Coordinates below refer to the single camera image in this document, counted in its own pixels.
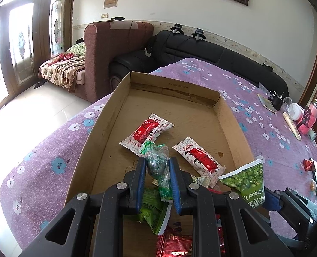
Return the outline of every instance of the white wall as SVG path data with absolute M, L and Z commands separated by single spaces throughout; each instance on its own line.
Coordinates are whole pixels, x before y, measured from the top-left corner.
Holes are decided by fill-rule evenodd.
M 317 14 L 307 0 L 74 0 L 73 26 L 109 18 L 154 20 L 197 27 L 232 39 L 267 57 L 306 86 L 317 53 Z M 83 29 L 73 31 L 73 41 Z

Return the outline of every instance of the cardboard box lid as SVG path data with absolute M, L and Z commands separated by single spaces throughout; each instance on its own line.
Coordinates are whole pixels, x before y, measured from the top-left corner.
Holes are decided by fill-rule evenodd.
M 172 149 L 186 137 L 193 138 L 226 166 L 226 172 L 254 160 L 232 110 L 218 92 L 175 79 L 132 72 L 121 81 L 99 115 L 78 160 L 66 202 L 82 191 L 103 192 L 134 169 L 138 157 L 119 142 L 132 134 L 151 113 L 175 124 L 163 132 L 156 143 L 169 147 L 169 156 L 178 159 L 181 170 L 198 176 Z M 151 181 L 147 175 L 146 185 L 151 185 Z M 176 221 L 183 222 L 184 234 L 191 234 L 191 217 L 172 214 L 170 223 Z M 148 225 L 124 219 L 123 229 L 124 256 L 155 254 L 156 236 Z

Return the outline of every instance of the floral blanket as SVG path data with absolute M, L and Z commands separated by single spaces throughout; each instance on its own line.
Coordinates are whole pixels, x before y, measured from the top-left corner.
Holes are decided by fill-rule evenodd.
M 273 114 L 260 104 L 261 90 L 204 61 L 187 58 L 160 68 L 153 75 L 194 83 L 221 93 L 232 109 L 256 158 L 263 161 L 264 185 L 271 190 L 290 187 L 317 204 L 310 191 L 311 172 L 302 161 L 317 161 L 317 145 L 302 136 L 298 141 L 281 112 Z M 10 229 L 21 248 L 27 245 L 64 207 L 67 190 L 88 134 L 110 95 L 66 122 L 35 147 L 5 178 L 0 202 Z M 276 212 L 273 230 L 292 237 L 292 228 Z
M 52 65 L 53 59 L 46 61 L 40 67 L 42 78 L 49 80 L 55 85 L 68 88 L 70 93 L 75 91 L 76 75 L 85 69 L 85 57 L 73 57 L 68 60 L 61 60 Z

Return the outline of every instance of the red candy wrapper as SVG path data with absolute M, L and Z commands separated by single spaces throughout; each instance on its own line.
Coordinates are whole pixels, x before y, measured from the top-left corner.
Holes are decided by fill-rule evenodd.
M 192 138 L 187 137 L 173 147 L 177 150 L 201 176 L 211 178 L 209 186 L 214 188 L 225 167 L 221 166 L 209 153 L 207 153 Z
M 142 144 L 145 141 L 154 142 L 162 132 L 173 126 L 172 123 L 165 119 L 162 119 L 155 114 L 151 114 L 133 134 L 120 142 L 120 144 L 134 152 L 137 156 L 143 156 L 139 153 Z
M 305 171 L 315 171 L 314 163 L 311 159 L 304 159 L 302 162 Z
M 223 230 L 218 227 L 219 245 L 222 257 L 225 257 Z M 192 255 L 193 237 L 191 235 L 175 235 L 173 229 L 166 228 L 163 235 L 157 236 L 156 257 L 176 257 Z

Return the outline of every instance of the wooden door frame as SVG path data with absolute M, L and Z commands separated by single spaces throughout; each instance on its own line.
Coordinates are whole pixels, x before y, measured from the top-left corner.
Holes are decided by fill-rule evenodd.
M 74 0 L 66 0 L 65 1 L 65 15 L 64 15 L 64 48 L 65 50 L 72 46 L 72 11 L 73 11 L 73 1 Z M 10 11 L 11 8 L 15 8 L 20 5 L 24 5 L 27 3 L 34 3 L 33 14 L 38 15 L 38 18 L 33 16 L 32 23 L 32 41 L 33 41 L 33 54 L 34 54 L 34 68 L 35 68 L 35 76 L 21 85 L 18 85 L 18 81 L 13 69 L 13 63 L 11 59 L 11 55 L 5 47 L 5 44 L 9 46 L 9 34 L 5 34 L 5 32 L 9 32 L 9 17 L 6 13 Z M 38 76 L 36 75 L 36 71 L 39 70 L 40 65 L 48 60 L 51 57 L 50 54 L 50 43 L 49 43 L 49 23 L 46 28 L 44 22 L 41 22 L 41 16 L 43 16 L 44 6 L 47 3 L 47 0 L 14 0 L 0 6 L 0 20 L 3 19 L 4 22 L 0 22 L 0 65 L 5 81 L 5 85 L 7 87 L 7 91 L 9 95 L 0 102 L 0 109 L 9 103 L 16 96 L 21 94 L 23 91 L 34 85 L 38 81 Z M 49 1 L 49 10 L 48 17 L 50 14 L 50 1 Z
M 41 15 L 45 20 L 50 20 L 50 7 L 51 0 L 42 0 L 41 2 Z M 72 4 L 73 0 L 65 0 L 64 5 L 64 18 L 63 18 L 63 28 L 64 28 L 64 51 L 72 46 Z M 50 50 L 50 24 L 48 22 L 41 23 L 40 25 L 40 35 L 42 38 L 44 48 L 43 56 L 46 61 L 51 58 L 51 50 Z

